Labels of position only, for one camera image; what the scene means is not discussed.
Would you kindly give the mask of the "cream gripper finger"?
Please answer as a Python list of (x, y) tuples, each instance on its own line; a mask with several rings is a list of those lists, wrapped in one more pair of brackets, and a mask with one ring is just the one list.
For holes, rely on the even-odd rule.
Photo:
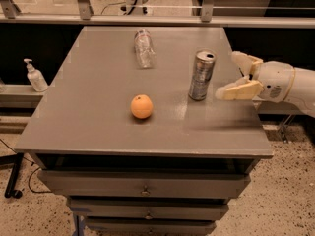
[(231, 53), (231, 60), (237, 65), (241, 75), (249, 80), (257, 79), (263, 60), (240, 51)]
[(251, 100), (264, 90), (264, 86), (257, 80), (250, 80), (248, 76), (220, 87), (215, 97), (220, 100)]

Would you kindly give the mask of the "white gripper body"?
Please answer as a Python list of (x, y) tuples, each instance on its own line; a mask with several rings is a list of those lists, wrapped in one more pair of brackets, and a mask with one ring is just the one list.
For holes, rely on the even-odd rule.
[(284, 101), (295, 76), (294, 68), (286, 63), (270, 61), (259, 65), (253, 79), (263, 85), (259, 97), (266, 101)]

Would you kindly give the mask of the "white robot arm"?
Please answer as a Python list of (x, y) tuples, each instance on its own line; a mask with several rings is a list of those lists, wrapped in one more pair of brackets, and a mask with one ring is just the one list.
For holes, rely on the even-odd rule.
[(220, 100), (263, 100), (295, 105), (302, 113), (315, 117), (315, 72), (290, 64), (269, 61), (239, 51), (233, 51), (231, 60), (238, 66), (242, 77), (220, 87)]

